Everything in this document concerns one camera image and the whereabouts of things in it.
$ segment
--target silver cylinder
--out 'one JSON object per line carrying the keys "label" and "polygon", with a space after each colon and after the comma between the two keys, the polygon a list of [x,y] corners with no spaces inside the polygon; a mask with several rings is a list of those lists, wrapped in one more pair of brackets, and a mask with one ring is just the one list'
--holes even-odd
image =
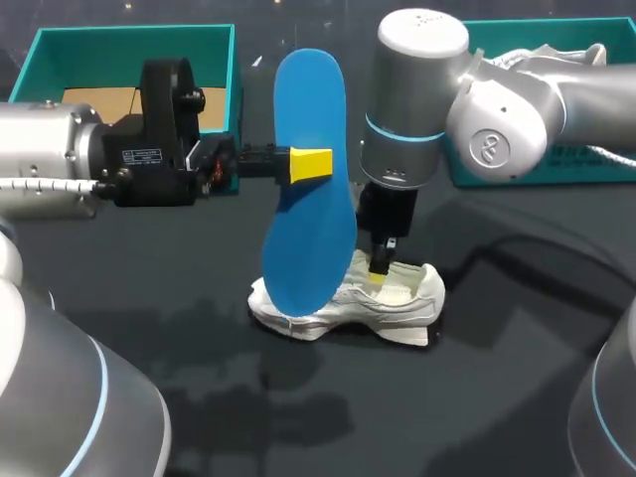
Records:
{"label": "silver cylinder", "polygon": [[636,300],[612,333],[572,402],[567,425],[584,477],[636,473]]}
{"label": "silver cylinder", "polygon": [[171,443],[148,379],[0,280],[0,476],[160,477]]}
{"label": "silver cylinder", "polygon": [[378,29],[361,166],[390,189],[416,189],[437,169],[448,110],[468,70],[468,30],[426,9],[390,13]]}
{"label": "silver cylinder", "polygon": [[[99,115],[87,105],[0,103],[0,177],[90,179],[88,145]],[[90,218],[97,201],[63,192],[2,191],[9,220]]]}

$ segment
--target black table surface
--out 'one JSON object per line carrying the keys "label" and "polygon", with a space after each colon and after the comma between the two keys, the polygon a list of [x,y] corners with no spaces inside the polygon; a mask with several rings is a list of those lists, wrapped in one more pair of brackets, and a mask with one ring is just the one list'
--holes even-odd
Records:
{"label": "black table surface", "polygon": [[[278,63],[294,48],[322,48],[346,77],[350,151],[375,31],[393,9],[466,20],[636,12],[632,0],[125,3],[0,2],[0,44],[20,65],[41,26],[235,23],[253,143],[273,139]],[[355,156],[351,176],[361,179]],[[419,194],[400,251],[446,280],[443,340],[430,351],[357,328],[307,344],[256,326],[245,300],[276,200],[270,181],[253,180],[239,197],[190,209],[105,208],[90,222],[19,227],[26,266],[59,307],[161,389],[174,468],[215,477],[572,472],[569,402],[635,293],[636,188],[458,191],[441,170]]]}

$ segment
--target yellow block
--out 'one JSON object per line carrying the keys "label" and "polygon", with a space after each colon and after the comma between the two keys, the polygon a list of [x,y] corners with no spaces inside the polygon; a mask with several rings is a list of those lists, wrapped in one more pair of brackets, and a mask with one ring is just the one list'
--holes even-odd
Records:
{"label": "yellow block", "polygon": [[289,148],[289,183],[328,177],[334,173],[331,149]]}
{"label": "yellow block", "polygon": [[385,278],[387,277],[385,275],[382,275],[381,273],[369,272],[369,281],[371,283],[375,283],[376,285],[382,285],[385,282]]}

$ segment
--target blue insole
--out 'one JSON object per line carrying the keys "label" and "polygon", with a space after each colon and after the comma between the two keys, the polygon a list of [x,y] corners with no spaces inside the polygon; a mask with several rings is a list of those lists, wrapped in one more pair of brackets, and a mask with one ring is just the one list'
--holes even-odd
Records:
{"label": "blue insole", "polygon": [[347,99],[336,60],[298,50],[274,84],[276,144],[331,149],[333,176],[280,188],[262,250],[263,279],[276,308],[306,316],[322,308],[347,272],[356,247],[356,214],[347,169]]}

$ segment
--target green box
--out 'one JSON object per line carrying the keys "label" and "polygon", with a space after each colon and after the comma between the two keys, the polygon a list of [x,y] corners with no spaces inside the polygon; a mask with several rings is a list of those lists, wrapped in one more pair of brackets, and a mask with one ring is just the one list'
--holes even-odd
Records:
{"label": "green box", "polygon": [[187,58],[197,86],[225,89],[223,127],[201,133],[227,132],[240,144],[234,25],[40,29],[9,101],[60,102],[67,88],[139,87],[144,61],[162,58]]}
{"label": "green box", "polygon": [[[465,22],[470,48],[486,58],[516,49],[549,44],[561,51],[586,50],[595,43],[607,48],[609,65],[636,63],[636,26],[630,18],[495,20]],[[553,147],[531,173],[506,184],[490,184],[473,176],[447,148],[451,177],[458,187],[506,187],[549,184],[636,182],[636,169],[611,162],[586,147]],[[626,157],[636,159],[634,154]]]}

